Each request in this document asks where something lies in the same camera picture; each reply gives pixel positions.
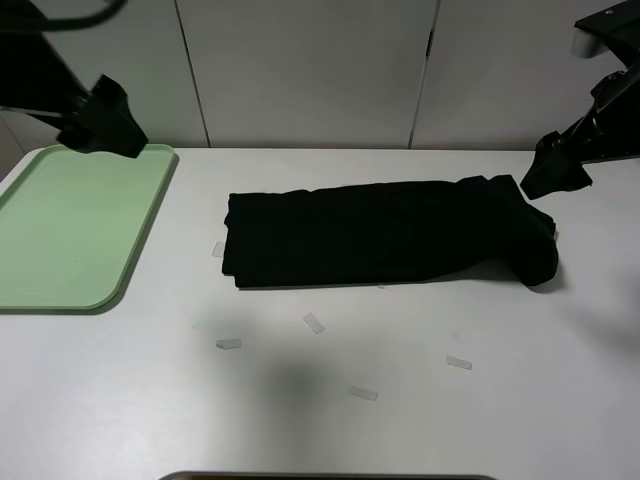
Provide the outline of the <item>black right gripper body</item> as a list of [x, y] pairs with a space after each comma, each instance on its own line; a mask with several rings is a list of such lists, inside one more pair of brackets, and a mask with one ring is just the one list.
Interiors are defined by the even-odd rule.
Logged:
[[536, 144], [532, 165], [520, 183], [535, 200], [592, 184], [587, 163], [639, 155], [639, 1], [623, 1], [575, 22], [597, 36], [624, 68], [605, 76], [591, 90], [587, 113], [562, 133], [553, 131]]

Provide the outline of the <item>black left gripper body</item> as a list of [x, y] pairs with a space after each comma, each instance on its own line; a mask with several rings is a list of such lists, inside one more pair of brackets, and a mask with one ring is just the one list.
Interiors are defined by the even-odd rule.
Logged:
[[75, 95], [70, 112], [61, 120], [56, 140], [77, 152], [136, 158], [148, 143], [131, 114], [125, 90], [106, 75], [89, 92]]

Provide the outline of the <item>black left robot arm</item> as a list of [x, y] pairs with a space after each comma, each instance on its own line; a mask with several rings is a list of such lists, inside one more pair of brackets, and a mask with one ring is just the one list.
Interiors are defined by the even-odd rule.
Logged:
[[148, 143], [123, 87], [101, 75], [85, 88], [45, 38], [86, 30], [115, 17], [124, 1], [86, 16], [49, 18], [30, 1], [1, 3], [1, 109], [26, 114], [58, 131], [59, 144], [81, 153], [136, 158]]

